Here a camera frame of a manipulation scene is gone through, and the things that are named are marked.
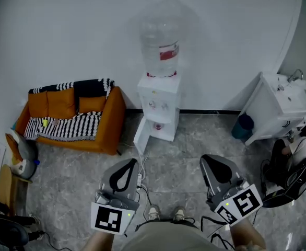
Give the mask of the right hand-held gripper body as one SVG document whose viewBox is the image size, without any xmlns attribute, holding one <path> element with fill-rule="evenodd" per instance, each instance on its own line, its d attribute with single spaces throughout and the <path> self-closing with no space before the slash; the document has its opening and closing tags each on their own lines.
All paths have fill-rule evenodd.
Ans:
<svg viewBox="0 0 306 251">
<path fill-rule="evenodd" d="M 263 206 L 259 192 L 254 184 L 249 184 L 241 174 L 238 166 L 222 157 L 232 170 L 232 178 L 226 183 L 208 178 L 208 155 L 204 154 L 199 165 L 208 188 L 206 203 L 212 212 L 219 215 L 223 221 L 216 224 L 233 226 Z"/>
</svg>

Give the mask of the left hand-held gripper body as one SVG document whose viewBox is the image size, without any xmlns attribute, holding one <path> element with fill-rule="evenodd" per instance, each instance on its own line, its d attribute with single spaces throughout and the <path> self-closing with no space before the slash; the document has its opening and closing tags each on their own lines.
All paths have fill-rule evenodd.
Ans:
<svg viewBox="0 0 306 251">
<path fill-rule="evenodd" d="M 101 177 L 96 191 L 95 201 L 91 203 L 91 228 L 115 235 L 125 234 L 139 203 L 135 192 L 115 192 L 109 185 L 114 165 L 108 168 Z"/>
</svg>

